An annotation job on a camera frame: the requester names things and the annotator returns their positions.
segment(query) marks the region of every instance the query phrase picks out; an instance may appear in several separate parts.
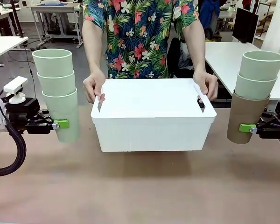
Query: black cable hose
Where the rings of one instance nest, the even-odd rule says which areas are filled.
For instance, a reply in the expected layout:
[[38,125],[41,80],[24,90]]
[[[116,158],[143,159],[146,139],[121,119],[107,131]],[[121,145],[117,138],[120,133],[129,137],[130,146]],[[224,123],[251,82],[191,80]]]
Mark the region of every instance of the black cable hose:
[[0,112],[2,113],[2,115],[6,121],[6,124],[7,124],[5,127],[8,130],[9,134],[14,139],[15,144],[17,145],[17,151],[18,151],[13,164],[11,164],[5,168],[0,168],[0,176],[5,176],[5,175],[15,172],[17,169],[19,169],[21,167],[21,165],[23,164],[23,162],[26,158],[27,149],[26,149],[26,143],[25,143],[24,138],[22,137],[21,133],[18,130],[16,130],[12,126],[12,124],[9,122],[9,120],[3,113],[1,105],[0,105]]

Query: white plastic box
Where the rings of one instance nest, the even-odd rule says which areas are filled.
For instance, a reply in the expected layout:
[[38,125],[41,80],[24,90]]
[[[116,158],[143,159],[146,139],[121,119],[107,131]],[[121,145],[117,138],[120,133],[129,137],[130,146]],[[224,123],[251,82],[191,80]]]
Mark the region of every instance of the white plastic box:
[[91,117],[103,152],[202,150],[217,115],[192,79],[108,79],[102,93]]

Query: green clip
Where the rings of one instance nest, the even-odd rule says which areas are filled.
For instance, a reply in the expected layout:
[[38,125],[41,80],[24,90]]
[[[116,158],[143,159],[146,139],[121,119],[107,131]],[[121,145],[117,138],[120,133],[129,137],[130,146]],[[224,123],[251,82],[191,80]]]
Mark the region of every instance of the green clip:
[[68,120],[54,120],[54,122],[59,124],[59,128],[69,128],[70,123]]
[[239,131],[240,132],[250,132],[251,127],[256,127],[256,125],[247,125],[247,124],[241,124],[239,125]]

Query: hand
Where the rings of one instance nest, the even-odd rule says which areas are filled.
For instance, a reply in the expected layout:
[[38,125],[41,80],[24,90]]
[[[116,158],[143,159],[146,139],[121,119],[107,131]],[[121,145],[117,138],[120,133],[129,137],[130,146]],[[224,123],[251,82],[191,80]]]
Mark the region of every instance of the hand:
[[87,101],[94,103],[96,96],[101,96],[102,85],[105,83],[105,75],[101,70],[94,71],[83,81],[83,87]]
[[211,75],[204,70],[195,70],[193,79],[194,82],[199,85],[201,92],[207,95],[210,101],[217,98],[219,84],[216,76]]

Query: black cable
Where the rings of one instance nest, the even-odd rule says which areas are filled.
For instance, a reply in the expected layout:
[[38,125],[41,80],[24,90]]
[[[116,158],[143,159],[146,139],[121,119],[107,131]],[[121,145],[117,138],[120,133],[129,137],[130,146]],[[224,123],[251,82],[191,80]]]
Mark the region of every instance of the black cable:
[[32,41],[32,42],[30,42],[30,43],[27,43],[27,45],[32,44],[32,43],[35,43],[35,42],[38,42],[38,41],[39,41],[39,38],[38,38],[36,41]]
[[31,68],[30,68],[30,64],[29,64],[29,60],[28,60],[28,54],[27,54],[25,45],[24,45],[24,49],[25,49],[25,52],[26,52],[27,63],[28,63],[29,69],[30,69],[30,75],[31,75],[32,81],[33,81],[34,96],[35,96],[35,98],[36,98],[36,91],[35,91],[35,83],[34,83],[33,73],[32,73],[32,70],[31,70]]
[[73,45],[74,43],[67,43],[67,44],[64,44],[64,45],[50,45],[50,44],[54,44],[54,43],[48,43],[48,47],[64,47],[64,46],[69,46],[69,45]]
[[8,62],[27,62],[27,61],[23,61],[23,60],[11,60],[11,61],[8,61]]
[[12,126],[12,124],[9,122],[9,120],[7,119],[7,117],[5,116],[5,114],[1,108],[1,105],[0,105],[0,112],[5,119],[5,122],[6,122],[5,127],[8,130],[9,134],[14,139],[14,142],[17,146],[17,156],[16,156],[14,162],[11,165],[9,165],[8,167],[0,168],[0,176],[5,176],[5,175],[15,172],[16,170],[18,170],[21,167],[21,165],[23,164],[23,162],[26,158],[27,148],[26,148],[25,140],[23,139],[21,133],[18,130],[16,130]]
[[9,56],[11,59],[13,59],[14,61],[17,61],[17,60],[15,60],[13,57],[11,57],[9,51],[8,51],[7,53],[8,53],[8,56]]
[[29,39],[39,40],[39,38],[33,38],[32,36],[38,37],[38,34],[28,36]]

